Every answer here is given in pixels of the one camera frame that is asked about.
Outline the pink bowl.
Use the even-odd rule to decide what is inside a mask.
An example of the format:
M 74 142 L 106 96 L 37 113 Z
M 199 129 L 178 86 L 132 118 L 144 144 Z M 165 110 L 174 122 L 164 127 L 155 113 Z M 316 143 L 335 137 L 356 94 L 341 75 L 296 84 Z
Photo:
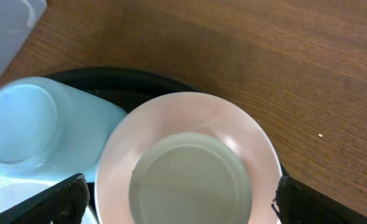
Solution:
M 278 223 L 282 169 L 264 130 L 217 96 L 181 92 L 130 112 L 102 153 L 101 223 Z

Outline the light blue cup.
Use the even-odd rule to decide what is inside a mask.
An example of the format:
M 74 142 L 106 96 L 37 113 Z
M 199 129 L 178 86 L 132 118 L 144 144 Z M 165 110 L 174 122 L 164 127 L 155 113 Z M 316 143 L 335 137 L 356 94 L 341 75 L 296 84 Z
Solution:
M 0 175 L 94 182 L 115 127 L 127 113 L 95 95 L 44 77 L 0 88 Z

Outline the white cup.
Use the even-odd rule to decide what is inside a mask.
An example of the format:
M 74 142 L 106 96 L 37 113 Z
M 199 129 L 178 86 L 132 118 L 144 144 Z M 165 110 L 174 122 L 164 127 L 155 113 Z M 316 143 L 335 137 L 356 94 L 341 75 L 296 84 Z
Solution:
M 139 159 L 129 184 L 135 223 L 243 224 L 252 200 L 249 174 L 239 157 L 200 133 L 156 142 Z

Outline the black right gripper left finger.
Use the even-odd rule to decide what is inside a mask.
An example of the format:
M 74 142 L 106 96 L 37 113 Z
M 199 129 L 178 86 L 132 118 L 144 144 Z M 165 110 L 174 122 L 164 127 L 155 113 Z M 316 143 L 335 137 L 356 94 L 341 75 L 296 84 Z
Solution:
M 80 224 L 89 201 L 85 176 L 77 173 L 1 212 L 0 224 Z

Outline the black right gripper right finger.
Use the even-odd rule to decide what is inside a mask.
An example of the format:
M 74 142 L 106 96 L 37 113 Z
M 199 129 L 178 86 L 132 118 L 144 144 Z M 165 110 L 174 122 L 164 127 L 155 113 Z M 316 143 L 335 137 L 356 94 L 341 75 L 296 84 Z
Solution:
M 282 224 L 367 224 L 367 217 L 290 177 L 280 178 L 271 204 Z

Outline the grey round plate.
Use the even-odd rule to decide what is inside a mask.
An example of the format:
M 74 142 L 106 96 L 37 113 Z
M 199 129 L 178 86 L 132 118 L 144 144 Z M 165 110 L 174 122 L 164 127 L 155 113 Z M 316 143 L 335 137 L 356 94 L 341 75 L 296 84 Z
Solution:
M 0 213 L 56 185 L 58 182 L 4 177 L 0 175 Z M 96 224 L 98 219 L 88 204 L 81 223 Z

